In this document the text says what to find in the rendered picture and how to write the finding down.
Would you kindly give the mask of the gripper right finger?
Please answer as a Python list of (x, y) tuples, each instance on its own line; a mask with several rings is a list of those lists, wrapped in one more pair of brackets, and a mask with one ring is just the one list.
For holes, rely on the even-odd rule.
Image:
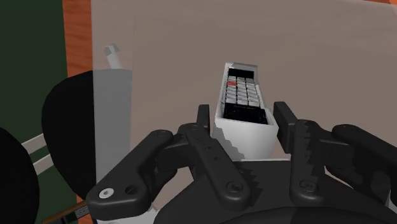
[(320, 192), (326, 172), (382, 204), (397, 206), (397, 147), (351, 124), (324, 130), (312, 120), (298, 119), (282, 101), (274, 103), (277, 138), (291, 156), (293, 195), (311, 181), (308, 191)]

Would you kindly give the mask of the white remote control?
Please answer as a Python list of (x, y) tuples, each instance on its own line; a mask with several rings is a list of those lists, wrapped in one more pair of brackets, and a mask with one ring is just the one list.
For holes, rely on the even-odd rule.
[(258, 67), (227, 62), (212, 137), (232, 160), (264, 160), (274, 150), (279, 126), (265, 104)]

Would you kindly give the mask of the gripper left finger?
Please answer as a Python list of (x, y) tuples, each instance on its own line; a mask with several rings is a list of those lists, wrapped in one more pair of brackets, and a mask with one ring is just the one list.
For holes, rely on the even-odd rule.
[(150, 132), (89, 191), (85, 202), (91, 217), (114, 221), (142, 216), (181, 167), (192, 169), (195, 180), (205, 176), (223, 208), (246, 209), (251, 187), (209, 129), (209, 105), (201, 104), (197, 121), (181, 125), (177, 134)]

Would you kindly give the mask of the dark green rug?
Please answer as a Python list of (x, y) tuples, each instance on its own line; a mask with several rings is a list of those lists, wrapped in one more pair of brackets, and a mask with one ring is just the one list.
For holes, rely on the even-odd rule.
[(62, 0), (0, 0), (0, 127), (21, 143), (40, 135), (44, 99), (66, 77)]

